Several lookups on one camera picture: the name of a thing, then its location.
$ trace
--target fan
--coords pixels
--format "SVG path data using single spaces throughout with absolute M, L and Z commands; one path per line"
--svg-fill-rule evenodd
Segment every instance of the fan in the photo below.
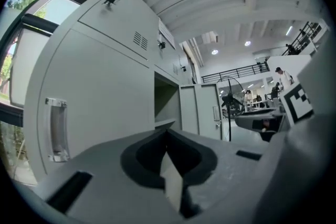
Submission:
M 226 108 L 223 110 L 223 116 L 229 120 L 229 141 L 231 141 L 231 119 L 244 112 L 245 94 L 242 85 L 236 79 L 223 77 L 221 81 L 221 85 L 224 84 L 219 89 L 222 95 L 222 107 Z

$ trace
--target railing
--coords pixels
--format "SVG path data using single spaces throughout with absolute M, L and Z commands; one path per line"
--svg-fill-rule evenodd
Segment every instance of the railing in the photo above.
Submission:
M 296 39 L 292 42 L 293 49 L 290 51 L 287 49 L 282 55 L 293 55 L 299 54 L 302 52 L 310 43 L 310 40 L 313 40 L 314 37 L 321 31 L 321 26 L 318 23 L 306 23 L 302 31 L 304 33 L 300 33 Z
M 228 77 L 237 79 L 237 78 L 260 74 L 260 73 L 264 73 L 268 71 L 269 71 L 269 68 L 268 68 L 267 63 L 263 62 L 263 63 L 259 63 L 259 64 L 252 65 L 252 66 L 236 68 L 236 69 L 232 69 L 232 70 L 228 70 L 228 71 L 224 71 L 220 73 L 203 76 L 202 80 L 203 80 L 203 83 L 217 83 L 219 81 L 227 80 Z

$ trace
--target metal grille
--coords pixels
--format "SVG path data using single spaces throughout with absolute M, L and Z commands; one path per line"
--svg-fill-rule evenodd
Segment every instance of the metal grille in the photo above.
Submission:
M 179 74 L 179 70 L 177 69 L 177 66 L 173 64 L 173 72 L 178 75 Z
M 298 55 L 300 54 L 309 44 L 310 40 L 313 40 L 315 36 L 321 31 L 321 26 L 318 23 L 306 23 L 302 32 L 296 37 L 292 42 L 290 51 L 287 49 L 282 55 Z
M 141 36 L 138 32 L 135 32 L 133 42 L 144 50 L 147 50 L 148 40 Z
M 144 37 L 142 37 L 142 39 L 141 39 L 141 48 L 143 48 L 144 50 L 147 50 L 147 44 L 148 44 L 147 39 L 145 39 Z
M 135 32 L 133 42 L 140 46 L 141 44 L 141 35 L 138 32 Z
M 269 72 L 269 68 L 266 62 L 203 76 L 202 79 L 203 83 L 217 83 L 220 81 L 225 81 L 228 78 L 237 79 L 264 72 Z

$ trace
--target cabinet handle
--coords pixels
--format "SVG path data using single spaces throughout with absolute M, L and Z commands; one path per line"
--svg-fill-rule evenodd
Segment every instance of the cabinet handle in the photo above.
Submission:
M 67 139 L 67 102 L 60 99 L 45 100 L 45 136 L 48 158 L 51 162 L 70 159 Z

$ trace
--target air vent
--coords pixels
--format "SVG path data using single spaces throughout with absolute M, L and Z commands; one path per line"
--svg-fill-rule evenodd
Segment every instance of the air vent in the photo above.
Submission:
M 138 32 L 135 32 L 133 42 L 144 50 L 147 50 L 148 40 L 141 36 Z
M 138 32 L 135 32 L 133 42 L 140 46 L 141 44 L 141 35 Z
M 141 48 L 143 48 L 144 50 L 147 50 L 147 44 L 148 44 L 147 39 L 145 39 L 144 37 L 142 37 L 142 39 L 141 39 Z
M 179 74 L 179 70 L 177 69 L 177 66 L 173 64 L 173 72 L 178 75 Z

